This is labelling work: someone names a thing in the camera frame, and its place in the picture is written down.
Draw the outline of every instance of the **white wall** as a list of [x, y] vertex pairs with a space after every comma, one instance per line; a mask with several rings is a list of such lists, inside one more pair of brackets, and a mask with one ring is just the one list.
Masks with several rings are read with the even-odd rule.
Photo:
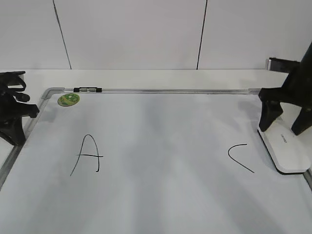
[[73, 69], [195, 69], [205, 0], [56, 0]]
[[[301, 60], [312, 0], [208, 0], [199, 69]], [[73, 69], [195, 69], [205, 0], [56, 0]], [[2, 0], [0, 68], [68, 69], [53, 0]]]
[[1, 1], [0, 68], [69, 68], [52, 0]]
[[312, 0], [209, 0], [199, 69], [298, 60], [312, 41]]

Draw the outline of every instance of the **white table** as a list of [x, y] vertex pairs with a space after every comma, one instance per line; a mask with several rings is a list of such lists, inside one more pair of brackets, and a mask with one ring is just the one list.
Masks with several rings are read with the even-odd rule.
[[[266, 70], [26, 70], [24, 80], [29, 103], [38, 103], [50, 87], [101, 87], [107, 89], [248, 89], [278, 87], [287, 74]], [[299, 108], [287, 105], [284, 119], [292, 124]], [[300, 139], [311, 150], [312, 129]], [[0, 165], [12, 146], [0, 141]]]

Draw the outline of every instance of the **black marker writing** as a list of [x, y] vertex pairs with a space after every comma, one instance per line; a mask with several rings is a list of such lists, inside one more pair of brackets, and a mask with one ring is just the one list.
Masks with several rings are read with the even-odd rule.
[[242, 167], [246, 168], [248, 171], [254, 173], [254, 171], [250, 170], [248, 167], [244, 166], [243, 164], [241, 164], [240, 162], [238, 162], [237, 160], [235, 160], [234, 158], [232, 158], [231, 155], [230, 155], [230, 150], [231, 150], [232, 148], [235, 148], [236, 146], [242, 146], [242, 145], [247, 145], [247, 144], [239, 144], [239, 145], [235, 145], [235, 146], [232, 146], [231, 148], [229, 148], [229, 150], [228, 150], [228, 155], [229, 155], [229, 157], [230, 157], [232, 160], [234, 160], [235, 162], [237, 162], [239, 165], [241, 165]]
[[[82, 152], [82, 148], [83, 148], [83, 144], [84, 144], [84, 140], [86, 139], [87, 136], [91, 137], [91, 139], [93, 140], [93, 142], [94, 142], [94, 144], [95, 144], [95, 146], [96, 146], [96, 149], [97, 149], [97, 155], [90, 155], [90, 154], [82, 154], [82, 153], [81, 153], [81, 152]], [[72, 174], [73, 174], [75, 168], [77, 167], [77, 164], [78, 164], [78, 162], [79, 162], [80, 156], [97, 157], [97, 170], [96, 170], [96, 172], [99, 172], [99, 158], [100, 158], [100, 157], [103, 157], [103, 156], [100, 156], [100, 155], [98, 154], [98, 146], [97, 146], [97, 143], [96, 143], [96, 141], [94, 140], [93, 136], [91, 136], [90, 134], [87, 134], [87, 135], [84, 136], [84, 138], [83, 138], [83, 140], [82, 140], [80, 152], [79, 152], [79, 154], [78, 154], [77, 156], [78, 156], [78, 158], [77, 158], [76, 164], [75, 164], [75, 166], [74, 166], [72, 172], [70, 173], [70, 176], [72, 176]]]

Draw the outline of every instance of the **green round sticker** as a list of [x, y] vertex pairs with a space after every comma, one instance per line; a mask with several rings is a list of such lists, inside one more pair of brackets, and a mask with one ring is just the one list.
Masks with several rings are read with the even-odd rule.
[[72, 106], [79, 102], [78, 94], [65, 94], [59, 97], [58, 104], [60, 106]]

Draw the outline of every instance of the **whiteboard frame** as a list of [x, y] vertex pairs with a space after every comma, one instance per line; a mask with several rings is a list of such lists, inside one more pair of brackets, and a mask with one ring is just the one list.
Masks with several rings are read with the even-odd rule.
[[[260, 89], [228, 89], [228, 90], [198, 90], [198, 89], [102, 89], [102, 92], [96, 93], [95, 89], [85, 89], [86, 91], [76, 93], [92, 93], [92, 94], [231, 94], [231, 95], [258, 95]], [[49, 102], [53, 94], [73, 93], [73, 88], [53, 87], [47, 89], [41, 96], [38, 104], [39, 114], [36, 118], [29, 119], [24, 127], [26, 140], [35, 127], [41, 116], [45, 106]], [[14, 146], [7, 159], [0, 168], [0, 191], [9, 175], [17, 157], [19, 156], [22, 146]], [[303, 173], [309, 187], [312, 190], [312, 170], [311, 168]]]

